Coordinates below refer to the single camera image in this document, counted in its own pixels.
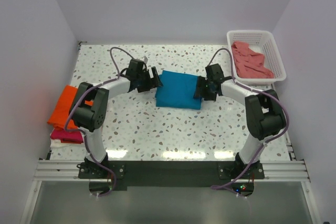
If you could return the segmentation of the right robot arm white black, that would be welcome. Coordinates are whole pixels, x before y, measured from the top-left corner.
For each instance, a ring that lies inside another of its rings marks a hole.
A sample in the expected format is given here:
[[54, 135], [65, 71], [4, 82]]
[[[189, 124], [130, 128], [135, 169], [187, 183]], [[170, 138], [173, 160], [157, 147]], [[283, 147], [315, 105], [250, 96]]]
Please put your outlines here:
[[273, 89], [261, 91], [241, 84], [232, 76], [224, 76], [218, 64], [209, 65], [205, 70], [206, 77], [197, 77], [195, 99], [216, 101], [218, 96], [225, 96], [245, 106], [249, 135], [243, 148], [235, 155], [228, 175], [235, 180], [246, 178], [257, 169], [267, 143], [287, 129], [285, 109]]

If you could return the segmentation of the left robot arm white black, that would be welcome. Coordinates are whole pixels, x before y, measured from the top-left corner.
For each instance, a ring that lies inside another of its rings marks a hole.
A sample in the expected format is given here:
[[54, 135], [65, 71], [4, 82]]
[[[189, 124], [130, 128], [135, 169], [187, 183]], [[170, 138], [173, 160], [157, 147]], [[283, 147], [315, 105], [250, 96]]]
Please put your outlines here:
[[86, 149], [84, 162], [78, 165], [79, 178], [106, 178], [117, 180], [115, 172], [109, 165], [108, 153], [103, 145], [102, 126], [106, 118], [108, 101], [119, 95], [147, 92], [162, 87], [156, 67], [147, 68], [146, 61], [132, 59], [127, 68], [117, 71], [114, 79], [92, 84], [82, 82], [69, 109], [64, 129], [72, 120], [83, 138]]

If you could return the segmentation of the blue t shirt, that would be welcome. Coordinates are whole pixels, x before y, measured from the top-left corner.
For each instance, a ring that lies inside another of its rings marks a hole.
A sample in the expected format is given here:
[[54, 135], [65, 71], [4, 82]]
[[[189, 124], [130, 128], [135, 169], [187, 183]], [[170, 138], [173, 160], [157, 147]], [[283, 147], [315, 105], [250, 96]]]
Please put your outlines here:
[[164, 70], [159, 76], [162, 87], [156, 90], [156, 106], [163, 108], [200, 110], [202, 100], [195, 99], [197, 76]]

